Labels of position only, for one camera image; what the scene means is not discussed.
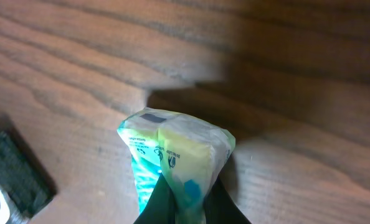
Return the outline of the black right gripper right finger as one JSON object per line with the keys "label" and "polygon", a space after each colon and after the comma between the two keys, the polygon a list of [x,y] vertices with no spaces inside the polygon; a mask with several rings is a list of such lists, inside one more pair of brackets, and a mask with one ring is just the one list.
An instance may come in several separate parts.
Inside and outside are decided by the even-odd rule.
{"label": "black right gripper right finger", "polygon": [[218,178],[204,199],[207,224],[251,224],[239,210]]}

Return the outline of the dark green scrub pad pack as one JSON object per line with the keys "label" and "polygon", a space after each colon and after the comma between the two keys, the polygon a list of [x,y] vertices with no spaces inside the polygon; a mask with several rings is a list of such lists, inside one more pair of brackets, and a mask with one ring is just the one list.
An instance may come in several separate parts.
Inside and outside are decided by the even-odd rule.
{"label": "dark green scrub pad pack", "polygon": [[9,133],[0,132],[0,224],[28,223],[56,195],[19,146]]}

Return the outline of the small teal tissue pack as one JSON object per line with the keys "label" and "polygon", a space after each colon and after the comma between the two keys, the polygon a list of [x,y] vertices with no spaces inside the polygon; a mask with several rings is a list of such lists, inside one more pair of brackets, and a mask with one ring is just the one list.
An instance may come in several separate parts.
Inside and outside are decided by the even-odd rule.
{"label": "small teal tissue pack", "polygon": [[205,223],[203,200],[235,148],[235,137],[194,116],[144,108],[121,122],[132,155],[139,210],[162,175],[174,193],[179,223]]}

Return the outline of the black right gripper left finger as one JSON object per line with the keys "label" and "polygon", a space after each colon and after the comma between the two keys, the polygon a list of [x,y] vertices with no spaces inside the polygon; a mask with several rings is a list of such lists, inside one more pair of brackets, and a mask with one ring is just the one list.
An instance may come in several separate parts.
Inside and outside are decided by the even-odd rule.
{"label": "black right gripper left finger", "polygon": [[175,224],[176,201],[166,179],[161,174],[151,197],[134,224]]}

